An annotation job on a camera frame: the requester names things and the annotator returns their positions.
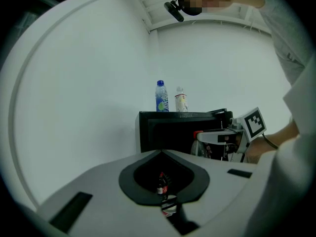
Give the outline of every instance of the clear plastic bottle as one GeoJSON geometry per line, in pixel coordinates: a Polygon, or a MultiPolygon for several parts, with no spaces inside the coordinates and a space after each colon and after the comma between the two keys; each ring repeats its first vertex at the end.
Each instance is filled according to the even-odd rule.
{"type": "Polygon", "coordinates": [[[183,92],[183,88],[177,87],[177,93],[174,96],[176,102],[176,111],[181,113],[187,113],[188,110],[188,102],[187,96],[183,92]]]}
{"type": "Polygon", "coordinates": [[[156,111],[169,112],[167,88],[162,80],[157,82],[156,87],[156,111]]]}

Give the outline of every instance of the headset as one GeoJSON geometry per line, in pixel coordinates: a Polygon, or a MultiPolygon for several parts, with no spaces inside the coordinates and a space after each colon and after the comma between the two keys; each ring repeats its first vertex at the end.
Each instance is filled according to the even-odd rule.
{"type": "Polygon", "coordinates": [[[190,3],[185,0],[173,0],[171,2],[166,2],[164,7],[179,22],[184,21],[184,17],[179,12],[180,10],[190,16],[197,16],[202,12],[202,8],[190,7],[190,3]]]}

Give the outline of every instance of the ceiling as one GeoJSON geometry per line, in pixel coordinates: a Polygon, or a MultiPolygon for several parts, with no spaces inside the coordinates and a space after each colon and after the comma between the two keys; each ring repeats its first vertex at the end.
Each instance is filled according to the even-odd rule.
{"type": "MultiPolygon", "coordinates": [[[[148,31],[167,26],[179,24],[173,16],[164,8],[165,2],[172,0],[130,0],[135,11],[143,19],[148,31]]],[[[231,22],[244,25],[250,29],[257,29],[266,33],[270,30],[266,26],[259,11],[251,6],[234,3],[229,8],[216,13],[201,13],[198,16],[189,16],[180,12],[185,21],[212,20],[221,22],[231,22]]]]}

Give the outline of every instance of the gray sleeve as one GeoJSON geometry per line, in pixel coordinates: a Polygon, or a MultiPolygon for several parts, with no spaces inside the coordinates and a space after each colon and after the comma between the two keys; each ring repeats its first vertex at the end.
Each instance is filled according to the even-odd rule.
{"type": "Polygon", "coordinates": [[[285,0],[265,0],[259,11],[272,32],[276,55],[292,85],[312,56],[313,41],[285,0]]]}

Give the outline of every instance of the small dark bottle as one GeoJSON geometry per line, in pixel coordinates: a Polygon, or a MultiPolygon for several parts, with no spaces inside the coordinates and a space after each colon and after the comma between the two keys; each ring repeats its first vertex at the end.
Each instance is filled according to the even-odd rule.
{"type": "Polygon", "coordinates": [[[157,194],[161,196],[162,200],[167,200],[168,199],[167,191],[168,191],[168,184],[163,172],[161,172],[159,176],[157,194]]]}

